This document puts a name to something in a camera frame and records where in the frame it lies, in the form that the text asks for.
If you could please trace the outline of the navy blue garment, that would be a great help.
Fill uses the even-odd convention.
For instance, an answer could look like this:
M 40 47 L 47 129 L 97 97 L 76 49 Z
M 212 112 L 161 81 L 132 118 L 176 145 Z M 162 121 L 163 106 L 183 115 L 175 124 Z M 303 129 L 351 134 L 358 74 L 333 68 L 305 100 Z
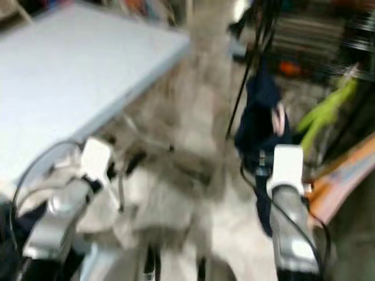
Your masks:
M 271 110 L 281 104 L 281 92 L 274 75 L 266 68 L 257 70 L 246 83 L 247 102 L 234 137 L 234 146 L 240 155 L 242 170 L 254 176 L 255 209 L 265 235 L 272 236 L 270 224 L 271 203 L 266 191 L 269 176 L 255 176 L 255 158 L 259 150 L 274 152 L 277 145 L 293 144 L 293 133 L 288 115 L 283 136 L 274 134 Z

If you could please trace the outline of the pink orange printed garment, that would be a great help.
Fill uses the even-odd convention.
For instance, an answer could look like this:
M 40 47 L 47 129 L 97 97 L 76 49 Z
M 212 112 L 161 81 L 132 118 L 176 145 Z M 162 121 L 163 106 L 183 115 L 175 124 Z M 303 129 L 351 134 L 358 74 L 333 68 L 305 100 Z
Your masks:
M 375 133 L 340 157 L 312 182 L 307 193 L 310 211 L 323 223 L 330 223 L 354 188 L 375 171 Z

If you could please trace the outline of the lime green garment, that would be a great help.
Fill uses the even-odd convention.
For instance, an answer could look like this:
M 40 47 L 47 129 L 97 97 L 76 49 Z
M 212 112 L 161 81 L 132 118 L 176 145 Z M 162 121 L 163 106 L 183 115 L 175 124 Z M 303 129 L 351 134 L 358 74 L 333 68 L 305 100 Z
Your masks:
M 338 88 L 322 102 L 319 102 L 316 107 L 313 107 L 298 122 L 296 131 L 302 134 L 299 145 L 305 153 L 312 150 L 313 143 L 324 126 L 333 124 L 336 121 L 340 108 L 354 96 L 354 91 L 356 91 L 357 87 L 356 78 L 341 77 L 338 82 Z

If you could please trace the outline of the black clothes rack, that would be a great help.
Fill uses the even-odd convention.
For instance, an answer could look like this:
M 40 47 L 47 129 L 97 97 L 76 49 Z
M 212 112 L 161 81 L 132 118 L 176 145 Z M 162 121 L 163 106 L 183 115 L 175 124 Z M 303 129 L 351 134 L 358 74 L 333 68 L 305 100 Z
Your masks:
M 242 0 L 242 3 L 246 4 L 247 7 L 244 8 L 242 11 L 242 14 L 240 15 L 240 18 L 236 21 L 230 24 L 228 26 L 227 30 L 230 32 L 230 35 L 233 39 L 235 39 L 237 42 L 239 42 L 239 39 L 241 37 L 242 30 L 244 30 L 244 27 L 246 26 L 247 22 L 253 20 L 257 20 L 259 17 L 260 23 L 257 23 L 255 27 L 257 28 L 255 30 L 255 39 L 253 42 L 253 45 L 251 46 L 250 53 L 244 54 L 244 62 L 246 63 L 246 69 L 244 69 L 244 73 L 242 76 L 242 81 L 240 83 L 240 86 L 238 88 L 238 93 L 236 94 L 236 98 L 234 101 L 232 114 L 230 115 L 229 124 L 227 126 L 226 133 L 224 135 L 224 139 L 228 140 L 232 136 L 232 129 L 235 123 L 236 115 L 238 112 L 238 107 L 242 98 L 242 95 L 244 93 L 244 89 L 246 88 L 247 78 L 249 77 L 250 71 L 253 67 L 254 60 L 255 60 L 255 54 L 257 53 L 260 45 L 260 38 L 261 34 L 263 33 L 263 14 L 266 7 L 266 3 L 268 0 Z

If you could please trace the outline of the light blue folding table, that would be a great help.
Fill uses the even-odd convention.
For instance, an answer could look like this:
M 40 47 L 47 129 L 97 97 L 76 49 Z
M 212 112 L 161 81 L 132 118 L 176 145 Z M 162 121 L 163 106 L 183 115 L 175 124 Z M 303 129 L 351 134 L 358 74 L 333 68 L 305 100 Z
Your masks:
M 184 32 L 68 2 L 1 36 L 0 190 L 85 139 L 186 56 Z

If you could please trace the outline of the grey robot left leg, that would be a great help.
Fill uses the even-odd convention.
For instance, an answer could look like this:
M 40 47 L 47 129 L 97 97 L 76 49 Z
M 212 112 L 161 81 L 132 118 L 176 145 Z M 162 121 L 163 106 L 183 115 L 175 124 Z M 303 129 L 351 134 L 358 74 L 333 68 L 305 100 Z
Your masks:
M 86 255 L 79 281 L 146 281 L 147 249 L 128 249 L 94 244 Z

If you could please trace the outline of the grey robot leg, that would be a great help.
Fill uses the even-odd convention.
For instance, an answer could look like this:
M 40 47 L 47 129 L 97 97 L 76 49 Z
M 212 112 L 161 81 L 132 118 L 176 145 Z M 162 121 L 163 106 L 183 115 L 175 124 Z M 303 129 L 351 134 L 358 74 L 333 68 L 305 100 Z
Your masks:
M 204 257 L 196 264 L 196 281 L 238 281 L 238 279 L 227 262 Z
M 86 255 L 79 281 L 146 281 L 147 249 L 128 249 L 94 244 Z

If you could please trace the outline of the grey robot right leg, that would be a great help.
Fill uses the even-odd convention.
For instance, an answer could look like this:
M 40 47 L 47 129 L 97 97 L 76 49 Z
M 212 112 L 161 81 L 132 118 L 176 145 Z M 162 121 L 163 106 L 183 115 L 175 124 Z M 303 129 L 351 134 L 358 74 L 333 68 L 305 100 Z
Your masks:
M 238 281 L 238 279 L 227 262 L 204 257 L 196 264 L 196 281 Z

